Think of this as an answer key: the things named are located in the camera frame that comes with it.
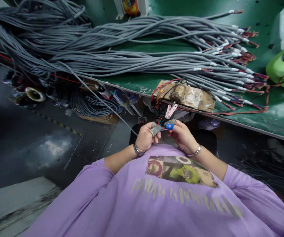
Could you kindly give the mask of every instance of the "yellow and black tape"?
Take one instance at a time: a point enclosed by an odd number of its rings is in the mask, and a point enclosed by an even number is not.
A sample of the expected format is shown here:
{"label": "yellow and black tape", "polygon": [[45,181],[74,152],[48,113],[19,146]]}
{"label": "yellow and black tape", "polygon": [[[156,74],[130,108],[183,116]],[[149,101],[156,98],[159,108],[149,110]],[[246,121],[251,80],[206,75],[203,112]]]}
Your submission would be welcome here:
{"label": "yellow and black tape", "polygon": [[[9,97],[8,97],[8,100],[10,100],[10,101],[13,102],[13,103],[16,103],[15,100],[13,100],[13,99],[11,99],[11,98],[9,98]],[[83,135],[82,133],[79,133],[78,131],[76,131],[76,130],[70,128],[69,126],[66,126],[66,125],[64,125],[64,124],[62,124],[62,123],[60,123],[60,122],[58,122],[58,121],[56,121],[56,120],[54,120],[54,119],[52,119],[52,118],[49,118],[48,116],[45,116],[45,115],[43,115],[43,114],[41,114],[41,113],[39,113],[39,112],[37,112],[37,111],[35,111],[35,110],[31,110],[31,112],[33,112],[33,113],[36,114],[36,115],[39,115],[40,117],[42,117],[42,118],[44,118],[44,119],[46,119],[46,120],[48,120],[48,121],[50,121],[50,122],[52,122],[52,123],[54,123],[54,124],[56,124],[56,125],[59,125],[59,126],[62,127],[62,128],[65,128],[66,130],[68,130],[68,131],[70,131],[70,132],[72,132],[72,133],[74,133],[74,134],[76,134],[76,135],[79,135],[79,136],[82,136],[82,135]]]}

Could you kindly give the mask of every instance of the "green workbench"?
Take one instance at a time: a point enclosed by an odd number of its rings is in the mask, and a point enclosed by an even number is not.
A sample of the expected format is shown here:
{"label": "green workbench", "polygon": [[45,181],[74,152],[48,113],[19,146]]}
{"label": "green workbench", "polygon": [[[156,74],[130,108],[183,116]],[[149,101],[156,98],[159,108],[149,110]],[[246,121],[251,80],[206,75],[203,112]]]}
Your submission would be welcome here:
{"label": "green workbench", "polygon": [[[108,22],[117,22],[116,8],[113,0],[86,0],[84,3],[94,25]],[[150,15],[181,16],[193,15],[204,17],[223,13],[231,9],[244,9],[242,14],[232,14],[214,21],[238,25],[251,26],[252,31],[259,31],[259,35],[252,41],[260,45],[258,49],[249,47],[257,60],[250,62],[248,68],[255,72],[265,74],[267,63],[280,52],[279,38],[279,13],[284,8],[284,0],[149,0]],[[145,40],[158,39],[164,36],[147,37]],[[113,50],[141,51],[141,52],[168,52],[168,51],[194,51],[194,48],[181,41],[169,41],[161,44],[134,44],[126,43],[112,48]],[[150,96],[161,80],[171,80],[168,75],[158,74],[124,74],[117,77],[98,78],[110,84],[117,85],[125,90],[134,91],[145,96]],[[253,99],[257,94],[249,93],[248,99]],[[264,105],[266,95],[255,100],[254,103]],[[217,102],[214,112],[229,110]],[[256,110],[246,106],[239,111]],[[231,116],[218,116],[220,120],[246,127],[261,133],[284,139],[284,88],[270,90],[269,108],[267,112],[259,114],[237,114]]]}

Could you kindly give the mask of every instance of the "lavender sweatshirt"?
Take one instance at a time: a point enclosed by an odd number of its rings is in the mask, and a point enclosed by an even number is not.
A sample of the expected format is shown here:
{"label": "lavender sweatshirt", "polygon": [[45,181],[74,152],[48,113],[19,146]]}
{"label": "lavender sweatshirt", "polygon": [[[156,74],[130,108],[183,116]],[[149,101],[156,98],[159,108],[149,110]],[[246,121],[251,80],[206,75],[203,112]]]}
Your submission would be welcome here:
{"label": "lavender sweatshirt", "polygon": [[284,203],[230,165],[222,182],[158,144],[116,175],[104,159],[85,166],[24,236],[284,236]]}

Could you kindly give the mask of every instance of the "clip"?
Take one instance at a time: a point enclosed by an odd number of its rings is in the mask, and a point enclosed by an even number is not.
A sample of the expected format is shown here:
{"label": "clip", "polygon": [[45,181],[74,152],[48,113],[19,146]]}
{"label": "clip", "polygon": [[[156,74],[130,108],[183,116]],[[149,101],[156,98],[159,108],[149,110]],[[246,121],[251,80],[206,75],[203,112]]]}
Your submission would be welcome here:
{"label": "clip", "polygon": [[172,114],[175,112],[175,110],[177,109],[177,104],[175,104],[175,101],[173,103],[173,105],[168,105],[167,106],[167,111],[166,111],[166,114],[165,114],[165,118],[166,119],[170,119],[170,117],[172,116]]}

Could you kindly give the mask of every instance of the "silver bracelet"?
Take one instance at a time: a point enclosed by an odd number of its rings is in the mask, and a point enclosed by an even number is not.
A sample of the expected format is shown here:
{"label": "silver bracelet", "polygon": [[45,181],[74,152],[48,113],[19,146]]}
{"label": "silver bracelet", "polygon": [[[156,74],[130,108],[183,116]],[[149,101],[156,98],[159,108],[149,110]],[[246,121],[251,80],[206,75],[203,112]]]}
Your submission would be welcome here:
{"label": "silver bracelet", "polygon": [[138,156],[143,156],[144,155],[144,153],[143,152],[140,152],[139,151],[139,149],[138,149],[138,147],[136,146],[136,144],[134,143],[133,144],[133,148],[134,148],[134,151],[135,151],[135,153],[138,155]]}
{"label": "silver bracelet", "polygon": [[190,155],[187,155],[189,158],[191,158],[191,157],[193,157],[193,156],[195,156],[195,155],[198,155],[198,153],[200,152],[200,150],[201,150],[201,145],[199,144],[199,147],[198,147],[198,150],[195,152],[195,153],[193,153],[193,154],[190,154]]}

